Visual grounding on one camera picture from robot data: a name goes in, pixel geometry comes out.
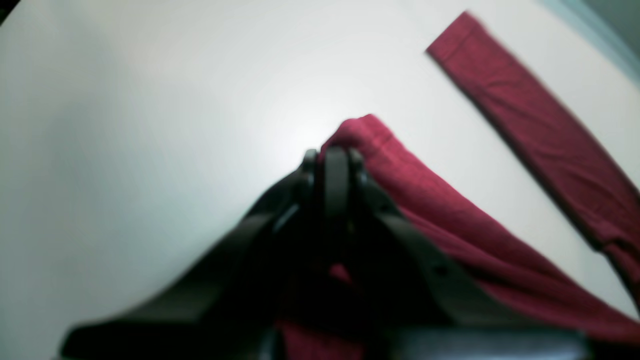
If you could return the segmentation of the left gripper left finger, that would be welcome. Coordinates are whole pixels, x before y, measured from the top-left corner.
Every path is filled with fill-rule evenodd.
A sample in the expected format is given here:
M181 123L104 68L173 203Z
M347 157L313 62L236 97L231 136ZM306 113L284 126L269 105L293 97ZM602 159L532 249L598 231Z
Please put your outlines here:
M318 165L307 150L176 282L102 322L78 325L62 360L284 360L282 293L306 257Z

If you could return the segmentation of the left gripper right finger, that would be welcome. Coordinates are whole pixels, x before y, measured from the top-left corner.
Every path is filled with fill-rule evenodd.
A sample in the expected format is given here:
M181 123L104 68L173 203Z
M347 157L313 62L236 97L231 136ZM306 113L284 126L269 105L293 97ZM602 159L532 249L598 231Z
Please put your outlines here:
M324 220L364 296L366 360L589 360L582 333L483 291L418 231L354 149L324 155Z

